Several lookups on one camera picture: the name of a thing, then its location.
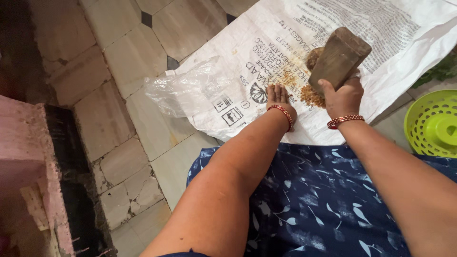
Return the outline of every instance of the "blue floral fabric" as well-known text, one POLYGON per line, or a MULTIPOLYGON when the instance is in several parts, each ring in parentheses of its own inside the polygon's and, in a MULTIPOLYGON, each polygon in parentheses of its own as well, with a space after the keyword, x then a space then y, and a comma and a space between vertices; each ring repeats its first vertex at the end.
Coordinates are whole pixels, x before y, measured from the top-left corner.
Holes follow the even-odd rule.
MULTIPOLYGON (((202 149, 187 184, 219 147, 202 149)), ((457 182, 457 159, 417 155, 457 182)), ((382 197, 347 145, 281 143, 250 198, 245 256, 410 256, 382 197)))

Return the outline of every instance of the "crushed jaggery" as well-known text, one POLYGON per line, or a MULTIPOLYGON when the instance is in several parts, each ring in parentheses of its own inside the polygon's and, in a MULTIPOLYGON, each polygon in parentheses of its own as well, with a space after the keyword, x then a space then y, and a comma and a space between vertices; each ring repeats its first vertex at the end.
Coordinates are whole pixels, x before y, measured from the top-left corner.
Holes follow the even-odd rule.
POLYGON ((300 101, 305 101, 307 105, 325 108, 325 99, 310 84, 302 87, 300 101))

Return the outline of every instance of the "lime green colander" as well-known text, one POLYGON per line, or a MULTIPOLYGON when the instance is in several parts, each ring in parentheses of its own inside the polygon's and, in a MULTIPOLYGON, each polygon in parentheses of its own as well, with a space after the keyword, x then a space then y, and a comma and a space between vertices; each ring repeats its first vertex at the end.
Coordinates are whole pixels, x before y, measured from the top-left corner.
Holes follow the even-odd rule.
POLYGON ((457 158, 457 90, 419 98, 406 113, 404 132, 418 154, 457 158))

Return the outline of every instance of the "red bangle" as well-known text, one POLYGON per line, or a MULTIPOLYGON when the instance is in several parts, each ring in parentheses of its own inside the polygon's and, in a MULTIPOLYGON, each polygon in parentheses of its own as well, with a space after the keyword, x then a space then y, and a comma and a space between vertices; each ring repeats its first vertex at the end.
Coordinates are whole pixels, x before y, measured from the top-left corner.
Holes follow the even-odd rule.
POLYGON ((272 106, 268 107, 267 111, 269 111, 271 108, 280 109, 284 113, 284 115, 286 115, 287 119, 289 120, 289 130, 286 131, 286 133, 289 132, 292 129, 292 125, 293 125, 292 116, 290 116, 289 112, 284 107, 282 107, 280 105, 273 104, 272 106))
POLYGON ((363 121, 365 121, 365 119, 361 115, 348 115, 348 116, 332 119, 331 121, 329 121, 327 123, 327 127, 329 129, 337 129, 337 127, 335 126, 336 124, 341 123, 341 122, 345 122, 345 121, 349 121, 349 120, 363 120, 363 121))

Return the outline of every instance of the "plastic bag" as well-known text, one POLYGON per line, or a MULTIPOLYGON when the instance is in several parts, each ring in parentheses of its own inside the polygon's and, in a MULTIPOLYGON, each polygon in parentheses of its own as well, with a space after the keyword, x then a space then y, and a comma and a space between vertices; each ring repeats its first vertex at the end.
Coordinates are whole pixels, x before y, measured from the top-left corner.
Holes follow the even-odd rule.
POLYGON ((224 75, 227 64, 220 56, 214 56, 195 65, 188 72, 152 80, 145 78, 145 94, 162 113, 176 117, 190 117, 214 108, 213 102, 224 89, 233 83, 224 75))

